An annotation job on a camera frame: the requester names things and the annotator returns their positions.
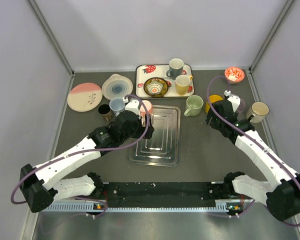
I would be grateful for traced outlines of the lilac purple mug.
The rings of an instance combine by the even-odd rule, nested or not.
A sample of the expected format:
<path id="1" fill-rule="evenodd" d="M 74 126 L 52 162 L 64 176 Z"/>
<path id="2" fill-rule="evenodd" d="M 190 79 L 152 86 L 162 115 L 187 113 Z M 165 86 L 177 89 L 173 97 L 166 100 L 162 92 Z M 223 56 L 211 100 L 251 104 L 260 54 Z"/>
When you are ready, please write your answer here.
<path id="1" fill-rule="evenodd" d="M 236 110 L 236 113 L 238 115 L 242 114 L 245 108 L 246 108 L 246 102 L 242 98 L 240 98 L 240 104 Z"/>

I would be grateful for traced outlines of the pink and white mug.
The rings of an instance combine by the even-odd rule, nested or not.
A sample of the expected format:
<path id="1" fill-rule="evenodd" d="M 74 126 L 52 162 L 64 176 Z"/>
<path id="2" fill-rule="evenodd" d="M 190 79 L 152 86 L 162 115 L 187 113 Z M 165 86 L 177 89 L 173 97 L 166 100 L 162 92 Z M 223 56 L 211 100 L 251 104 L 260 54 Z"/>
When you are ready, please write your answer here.
<path id="1" fill-rule="evenodd" d="M 151 121 L 151 123 L 153 123 L 154 108 L 153 108 L 152 103 L 150 101 L 148 101 L 148 100 L 142 100 L 142 102 L 144 103 L 144 105 L 145 105 L 145 107 L 146 107 L 146 109 L 148 111 L 148 114 L 150 115 L 150 121 Z M 140 106 L 140 116 L 141 116 L 142 126 L 145 127 L 146 126 L 147 116 L 146 116 L 146 110 L 143 107 L 143 105 Z"/>

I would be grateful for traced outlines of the yellow and black mug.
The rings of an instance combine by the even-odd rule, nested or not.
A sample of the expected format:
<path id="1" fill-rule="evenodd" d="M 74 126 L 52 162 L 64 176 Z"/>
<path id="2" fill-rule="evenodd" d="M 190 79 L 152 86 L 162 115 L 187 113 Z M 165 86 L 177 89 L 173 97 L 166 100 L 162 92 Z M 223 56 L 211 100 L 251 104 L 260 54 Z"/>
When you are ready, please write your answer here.
<path id="1" fill-rule="evenodd" d="M 209 96 L 209 100 L 210 100 L 211 103 L 215 103 L 215 102 L 223 100 L 223 97 L 220 96 L 220 95 L 217 95 L 217 94 L 213 94 L 213 95 Z M 209 110 L 210 110 L 210 104 L 209 104 L 208 101 L 206 101 L 205 112 L 208 113 Z"/>

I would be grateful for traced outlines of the light green mug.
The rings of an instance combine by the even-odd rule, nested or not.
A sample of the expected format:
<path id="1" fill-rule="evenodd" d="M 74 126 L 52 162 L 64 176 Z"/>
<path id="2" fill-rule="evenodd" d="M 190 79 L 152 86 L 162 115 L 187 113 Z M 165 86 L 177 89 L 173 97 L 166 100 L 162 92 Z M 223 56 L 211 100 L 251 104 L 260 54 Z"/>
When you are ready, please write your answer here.
<path id="1" fill-rule="evenodd" d="M 198 116 L 204 105 L 204 100 L 198 95 L 189 96 L 186 99 L 186 107 L 184 116 L 185 117 L 195 117 Z"/>

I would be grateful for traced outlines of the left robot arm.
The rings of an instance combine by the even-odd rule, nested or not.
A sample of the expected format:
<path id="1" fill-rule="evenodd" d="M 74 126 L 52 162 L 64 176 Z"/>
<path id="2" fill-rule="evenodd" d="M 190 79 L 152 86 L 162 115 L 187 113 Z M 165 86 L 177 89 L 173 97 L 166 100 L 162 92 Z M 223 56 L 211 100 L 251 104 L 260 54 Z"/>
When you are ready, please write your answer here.
<path id="1" fill-rule="evenodd" d="M 104 183 L 94 172 L 77 178 L 65 177 L 86 163 L 109 152 L 123 149 L 129 139 L 150 139 L 154 132 L 149 114 L 142 117 L 132 111 L 121 112 L 106 126 L 97 127 L 71 149 L 54 159 L 20 170 L 20 190 L 31 212 L 38 213 L 53 202 L 72 197 L 103 198 Z"/>

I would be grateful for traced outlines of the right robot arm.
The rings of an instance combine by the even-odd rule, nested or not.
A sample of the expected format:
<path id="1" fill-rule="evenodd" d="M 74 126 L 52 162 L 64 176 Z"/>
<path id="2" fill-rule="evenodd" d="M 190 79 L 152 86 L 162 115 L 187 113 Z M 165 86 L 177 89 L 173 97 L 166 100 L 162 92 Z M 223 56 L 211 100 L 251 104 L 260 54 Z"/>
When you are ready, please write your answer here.
<path id="1" fill-rule="evenodd" d="M 234 108 L 238 105 L 235 96 L 212 103 L 205 122 L 244 152 L 266 181 L 242 172 L 231 173 L 223 185 L 224 194 L 229 198 L 239 194 L 250 197 L 281 222 L 300 214 L 300 174 L 280 160 L 247 119 L 237 119 Z"/>

